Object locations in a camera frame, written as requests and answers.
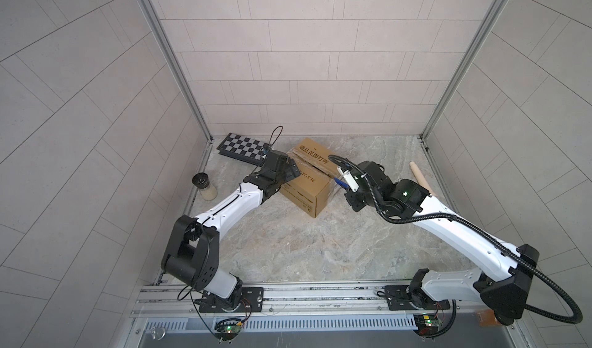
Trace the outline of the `brown cardboard express box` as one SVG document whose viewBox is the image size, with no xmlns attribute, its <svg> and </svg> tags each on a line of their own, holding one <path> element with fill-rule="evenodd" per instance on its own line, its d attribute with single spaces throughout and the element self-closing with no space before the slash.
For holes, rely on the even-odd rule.
<svg viewBox="0 0 592 348">
<path fill-rule="evenodd" d="M 340 177 L 338 167 L 328 159 L 334 152 L 305 138 L 290 149 L 288 155 L 295 160 L 301 175 L 287 182 L 280 193 L 316 218 L 341 188 L 334 181 Z"/>
</svg>

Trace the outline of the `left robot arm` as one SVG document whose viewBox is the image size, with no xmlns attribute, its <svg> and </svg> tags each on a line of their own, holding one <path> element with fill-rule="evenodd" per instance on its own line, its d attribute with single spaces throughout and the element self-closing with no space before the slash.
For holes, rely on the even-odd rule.
<svg viewBox="0 0 592 348">
<path fill-rule="evenodd" d="M 245 215 L 300 174 L 288 154 L 269 151 L 260 169 L 247 175 L 226 199 L 196 217 L 182 215 L 174 223 L 161 261 L 163 272 L 193 290 L 216 296 L 227 309 L 237 308 L 243 283 L 219 269 L 220 241 Z"/>
</svg>

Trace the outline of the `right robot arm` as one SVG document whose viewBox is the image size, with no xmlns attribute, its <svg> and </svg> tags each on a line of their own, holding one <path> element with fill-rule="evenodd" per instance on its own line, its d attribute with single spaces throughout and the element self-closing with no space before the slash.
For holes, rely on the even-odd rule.
<svg viewBox="0 0 592 348">
<path fill-rule="evenodd" d="M 473 301 L 483 302 L 504 325 L 522 317 L 533 275 L 511 256 L 535 265 L 536 249 L 502 242 L 508 250 L 503 252 L 476 229 L 462 224 L 428 189 L 410 179 L 392 182 L 375 162 L 363 162 L 358 169 L 347 165 L 339 173 L 348 185 L 345 198 L 355 212 L 370 206 L 384 217 L 407 219 L 474 264 L 473 269 L 458 272 L 418 270 L 406 291 L 414 307 L 428 309 L 444 300 Z"/>
</svg>

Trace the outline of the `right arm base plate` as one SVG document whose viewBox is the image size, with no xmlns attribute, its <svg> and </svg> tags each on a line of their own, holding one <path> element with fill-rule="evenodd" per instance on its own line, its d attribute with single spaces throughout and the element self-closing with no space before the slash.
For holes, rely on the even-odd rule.
<svg viewBox="0 0 592 348">
<path fill-rule="evenodd" d="M 391 285 L 379 289 L 376 295 L 386 300 L 390 311 L 399 310 L 436 310 L 450 309 L 448 300 L 436 302 L 428 297 L 421 289 L 411 290 L 405 285 Z"/>
</svg>

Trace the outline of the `blue utility knife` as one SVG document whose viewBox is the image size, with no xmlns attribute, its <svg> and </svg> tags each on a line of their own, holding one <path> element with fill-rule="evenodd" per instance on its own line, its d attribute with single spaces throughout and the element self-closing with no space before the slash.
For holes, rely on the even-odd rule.
<svg viewBox="0 0 592 348">
<path fill-rule="evenodd" d="M 350 190 L 350 185 L 343 178 L 334 178 L 335 183 L 345 190 Z"/>
</svg>

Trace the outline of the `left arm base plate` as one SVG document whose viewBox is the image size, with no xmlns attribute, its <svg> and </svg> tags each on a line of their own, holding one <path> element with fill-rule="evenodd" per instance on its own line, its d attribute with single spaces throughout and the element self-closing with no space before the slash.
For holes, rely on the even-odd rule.
<svg viewBox="0 0 592 348">
<path fill-rule="evenodd" d="M 259 313 L 264 292 L 262 287 L 242 287 L 240 294 L 232 293 L 227 299 L 205 292 L 200 298 L 194 297 L 194 301 L 200 313 Z"/>
</svg>

